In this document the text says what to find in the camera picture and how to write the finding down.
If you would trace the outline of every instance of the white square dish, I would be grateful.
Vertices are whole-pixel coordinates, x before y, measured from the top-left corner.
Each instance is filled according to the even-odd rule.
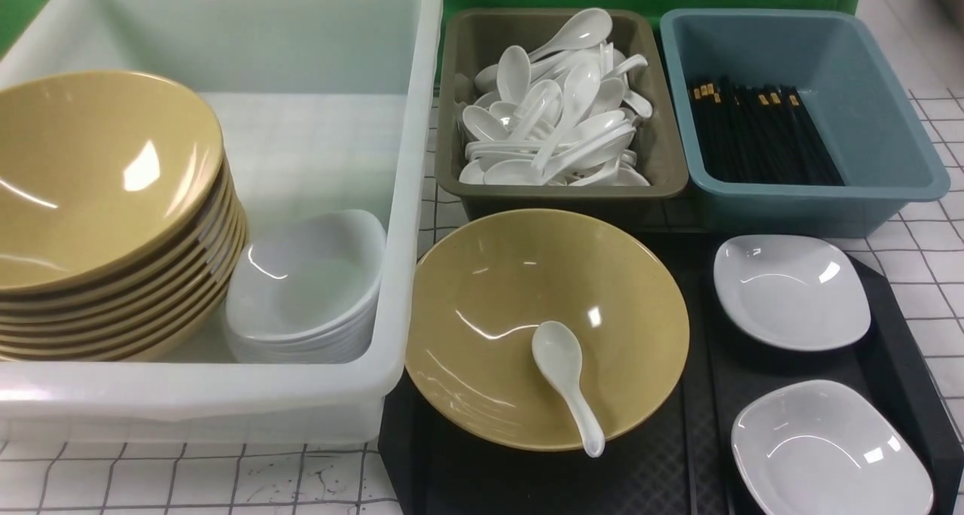
[[[867,399],[839,382],[798,382],[740,412],[737,469],[767,515],[927,515],[927,470]]]
[[[733,323],[769,346],[836,349],[860,340],[871,326],[871,307],[850,259],[817,238],[731,238],[716,252],[713,284]]]

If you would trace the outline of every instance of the stack of white dishes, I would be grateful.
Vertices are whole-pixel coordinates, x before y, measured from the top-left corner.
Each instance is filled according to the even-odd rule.
[[[349,363],[371,343],[386,233],[364,210],[279,227],[244,248],[224,336],[241,363]]]

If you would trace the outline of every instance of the white plastic bin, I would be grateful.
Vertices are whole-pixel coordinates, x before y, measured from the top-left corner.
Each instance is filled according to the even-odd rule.
[[[0,364],[0,439],[358,443],[402,373],[441,0],[51,0],[0,87],[82,69],[168,76],[221,118],[252,237],[333,209],[388,229],[369,350],[234,364],[217,322],[166,363]]]

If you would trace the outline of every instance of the stack of yellow bowls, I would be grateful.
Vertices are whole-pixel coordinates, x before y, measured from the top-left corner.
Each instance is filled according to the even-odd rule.
[[[0,358],[147,361],[224,299],[248,235],[214,111],[135,72],[0,92]]]

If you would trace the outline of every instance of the white dish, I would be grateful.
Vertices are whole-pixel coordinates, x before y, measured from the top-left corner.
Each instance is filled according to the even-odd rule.
[[[762,396],[731,436],[740,475],[767,515],[927,515],[927,470],[870,402],[814,380]]]
[[[733,323],[769,346],[845,347],[871,326],[867,294],[847,255],[816,238],[731,238],[716,252],[713,284]]]
[[[277,227],[242,251],[224,300],[227,326],[262,343],[337,333],[378,297],[385,238],[365,210]]]

